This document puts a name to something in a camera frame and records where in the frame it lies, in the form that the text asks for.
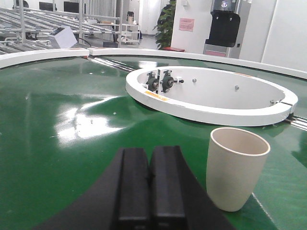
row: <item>orange label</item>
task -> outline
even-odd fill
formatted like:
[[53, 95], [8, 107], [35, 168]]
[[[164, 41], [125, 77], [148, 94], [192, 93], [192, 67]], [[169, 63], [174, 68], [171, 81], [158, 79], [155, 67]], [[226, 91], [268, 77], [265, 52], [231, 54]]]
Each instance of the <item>orange label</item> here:
[[244, 74], [244, 73], [236, 73], [236, 74], [239, 74], [239, 75], [242, 75], [242, 76], [246, 76], [246, 77], [253, 77], [253, 76], [250, 76], [250, 75], [247, 75], [247, 74]]
[[153, 97], [156, 97], [156, 98], [158, 98], [158, 99], [160, 99], [160, 100], [162, 100], [164, 102], [168, 100], [168, 98], [166, 98], [164, 96], [160, 96], [160, 95], [158, 95], [158, 94], [156, 94], [154, 92], [151, 92], [151, 91], [145, 91], [145, 93], [148, 94], [148, 95], [151, 95]]

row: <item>computer monitor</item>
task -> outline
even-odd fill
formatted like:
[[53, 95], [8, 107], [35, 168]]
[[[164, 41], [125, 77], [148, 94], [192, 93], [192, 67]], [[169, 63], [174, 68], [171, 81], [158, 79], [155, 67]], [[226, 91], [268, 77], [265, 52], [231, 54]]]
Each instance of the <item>computer monitor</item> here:
[[53, 11], [53, 4], [49, 3], [49, 2], [39, 2], [39, 9], [40, 10], [44, 10], [44, 11]]
[[[78, 2], [64, 2], [64, 11], [65, 12], [72, 12], [72, 13], [79, 13], [79, 3]], [[84, 13], [86, 13], [86, 4], [84, 4]]]

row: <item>white ring fixture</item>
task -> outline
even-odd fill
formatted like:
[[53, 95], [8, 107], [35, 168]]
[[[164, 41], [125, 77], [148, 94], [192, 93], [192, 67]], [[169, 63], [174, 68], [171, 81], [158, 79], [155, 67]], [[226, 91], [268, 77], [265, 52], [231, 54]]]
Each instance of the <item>white ring fixture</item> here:
[[[184, 80], [168, 92], [152, 92], [146, 83], [152, 71], [159, 81], [164, 72]], [[295, 110], [297, 96], [290, 90], [249, 75], [197, 67], [139, 69], [128, 74], [127, 92], [140, 103], [188, 120], [228, 126], [263, 126], [285, 120]]]

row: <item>metal bolt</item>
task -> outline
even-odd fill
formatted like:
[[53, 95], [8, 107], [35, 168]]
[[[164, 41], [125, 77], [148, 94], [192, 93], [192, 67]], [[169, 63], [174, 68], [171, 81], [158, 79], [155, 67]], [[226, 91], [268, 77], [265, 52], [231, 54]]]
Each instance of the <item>metal bolt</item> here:
[[158, 88], [158, 83], [157, 82], [154, 82], [153, 83], [153, 87], [156, 89], [156, 88]]

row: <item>white cabinet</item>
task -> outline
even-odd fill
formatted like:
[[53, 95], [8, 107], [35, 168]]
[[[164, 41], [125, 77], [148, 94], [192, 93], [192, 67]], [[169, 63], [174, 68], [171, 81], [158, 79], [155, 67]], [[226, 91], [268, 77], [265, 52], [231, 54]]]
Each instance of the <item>white cabinet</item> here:
[[140, 30], [138, 25], [123, 24], [121, 31], [121, 42], [140, 43]]

